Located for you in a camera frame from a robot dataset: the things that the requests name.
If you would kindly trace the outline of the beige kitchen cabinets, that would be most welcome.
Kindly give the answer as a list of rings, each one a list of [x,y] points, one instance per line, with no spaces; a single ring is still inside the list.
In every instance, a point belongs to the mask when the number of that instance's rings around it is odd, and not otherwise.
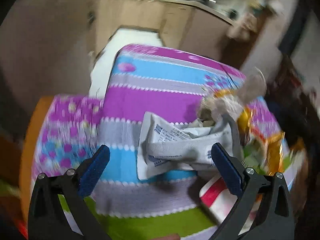
[[[220,60],[233,21],[199,2],[184,0],[96,0],[98,55],[120,28],[153,31],[164,46]]]

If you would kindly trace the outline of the clear crumpled plastic wrapper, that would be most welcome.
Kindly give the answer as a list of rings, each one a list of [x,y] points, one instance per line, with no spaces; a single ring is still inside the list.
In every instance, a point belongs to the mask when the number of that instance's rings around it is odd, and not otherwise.
[[[266,94],[267,84],[258,68],[246,78],[238,89],[222,89],[208,92],[200,101],[196,116],[203,121],[218,122],[223,114],[237,120],[245,106]]]

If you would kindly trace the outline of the orange yellow snack bag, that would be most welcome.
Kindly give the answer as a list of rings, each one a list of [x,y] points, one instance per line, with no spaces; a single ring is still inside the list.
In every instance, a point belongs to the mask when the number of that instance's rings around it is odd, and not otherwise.
[[[271,176],[283,172],[285,133],[279,128],[262,96],[245,106],[236,124],[240,151],[233,152],[234,136],[229,134],[221,142],[227,153],[238,158],[245,167],[253,167],[259,174]]]

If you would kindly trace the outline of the white printed wrapper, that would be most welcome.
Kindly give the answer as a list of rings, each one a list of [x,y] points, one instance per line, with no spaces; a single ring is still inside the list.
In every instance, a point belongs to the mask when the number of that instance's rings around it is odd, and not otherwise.
[[[227,113],[214,126],[178,128],[155,113],[145,112],[137,152],[138,179],[171,170],[216,170],[211,149],[217,142],[230,156],[244,160],[238,126]]]

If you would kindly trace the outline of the red white package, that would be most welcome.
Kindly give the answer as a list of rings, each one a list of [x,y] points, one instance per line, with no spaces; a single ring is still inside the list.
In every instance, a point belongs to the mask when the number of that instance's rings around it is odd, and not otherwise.
[[[262,196],[262,194],[257,194],[252,209],[239,234],[247,232],[252,226]],[[199,197],[202,204],[208,209],[219,225],[222,224],[237,201],[237,196],[230,193],[220,175],[214,176],[200,189]]]

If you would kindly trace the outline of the colourful floral tablecloth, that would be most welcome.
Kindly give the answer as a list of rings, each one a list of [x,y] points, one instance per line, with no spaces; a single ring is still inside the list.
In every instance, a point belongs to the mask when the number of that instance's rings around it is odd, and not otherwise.
[[[77,169],[105,145],[110,161],[84,201],[110,239],[211,239],[220,225],[199,192],[221,176],[217,167],[171,170],[139,180],[140,130],[145,112],[178,128],[214,126],[217,122],[196,116],[200,101],[211,91],[238,89],[246,78],[232,67],[185,51],[123,47],[103,99],[57,95],[52,101],[36,143],[32,192],[39,174],[55,177]],[[282,165],[289,190],[294,174],[285,139]],[[64,196],[59,200],[72,230],[79,233]]]

